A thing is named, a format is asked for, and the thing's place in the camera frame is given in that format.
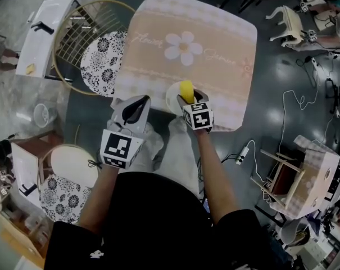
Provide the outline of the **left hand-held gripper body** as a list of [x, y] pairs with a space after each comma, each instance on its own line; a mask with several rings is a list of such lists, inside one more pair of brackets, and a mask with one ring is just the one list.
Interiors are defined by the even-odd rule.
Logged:
[[144, 144], [145, 120], [130, 124], [110, 119], [103, 130], [100, 157], [104, 164], [128, 169]]

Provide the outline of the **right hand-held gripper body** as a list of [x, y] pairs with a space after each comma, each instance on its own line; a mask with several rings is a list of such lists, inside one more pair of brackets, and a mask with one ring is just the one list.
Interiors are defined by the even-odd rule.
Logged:
[[214, 113], [208, 101], [185, 105], [182, 108], [185, 122], [194, 131], [204, 129], [210, 133], [214, 123]]

